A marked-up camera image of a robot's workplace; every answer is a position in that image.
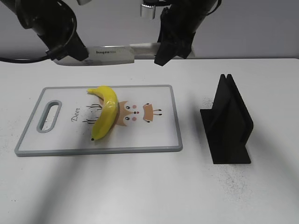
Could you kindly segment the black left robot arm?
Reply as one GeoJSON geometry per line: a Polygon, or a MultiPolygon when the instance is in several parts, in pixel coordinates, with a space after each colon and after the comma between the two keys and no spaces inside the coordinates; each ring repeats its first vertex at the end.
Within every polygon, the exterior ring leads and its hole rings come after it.
{"type": "Polygon", "coordinates": [[[157,42],[127,46],[86,47],[77,33],[74,11],[62,0],[4,0],[2,3],[17,17],[24,29],[33,30],[48,50],[34,59],[2,57],[7,63],[37,63],[52,60],[63,66],[102,66],[133,63],[138,55],[153,55],[155,63],[165,65],[176,56],[187,58],[192,52],[195,32],[188,29],[182,7],[172,0],[142,0],[140,15],[154,19],[156,7],[164,7],[161,14],[157,42]]]}

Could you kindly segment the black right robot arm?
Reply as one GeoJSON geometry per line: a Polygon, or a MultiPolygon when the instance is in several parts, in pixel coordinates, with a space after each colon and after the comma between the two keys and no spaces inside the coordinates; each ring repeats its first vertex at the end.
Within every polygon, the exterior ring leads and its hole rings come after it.
{"type": "Polygon", "coordinates": [[[176,56],[186,59],[199,25],[220,4],[220,0],[165,0],[154,63],[164,66],[176,56]]]}

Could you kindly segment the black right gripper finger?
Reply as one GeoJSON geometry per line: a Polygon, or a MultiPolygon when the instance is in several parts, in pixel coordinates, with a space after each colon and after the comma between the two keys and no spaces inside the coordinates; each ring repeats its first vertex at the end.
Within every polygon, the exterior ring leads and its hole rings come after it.
{"type": "Polygon", "coordinates": [[[183,59],[186,59],[188,56],[193,54],[192,44],[189,42],[183,42],[176,53],[176,56],[179,56],[183,59]]]}
{"type": "Polygon", "coordinates": [[[160,66],[166,65],[177,54],[177,47],[170,42],[162,42],[156,53],[154,63],[160,66]]]}

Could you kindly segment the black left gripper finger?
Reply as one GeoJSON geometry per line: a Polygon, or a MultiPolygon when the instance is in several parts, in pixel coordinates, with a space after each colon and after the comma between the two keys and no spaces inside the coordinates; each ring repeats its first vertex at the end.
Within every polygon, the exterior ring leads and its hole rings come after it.
{"type": "Polygon", "coordinates": [[[67,56],[70,56],[78,61],[83,61],[89,56],[89,52],[77,32],[72,36],[71,40],[66,45],[67,56]]]}

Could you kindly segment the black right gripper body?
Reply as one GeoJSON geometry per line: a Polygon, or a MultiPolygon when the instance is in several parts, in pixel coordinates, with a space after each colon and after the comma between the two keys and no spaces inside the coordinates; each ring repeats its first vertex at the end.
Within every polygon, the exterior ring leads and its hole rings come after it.
{"type": "Polygon", "coordinates": [[[158,43],[192,44],[195,31],[189,13],[177,6],[165,7],[160,15],[158,43]]]}

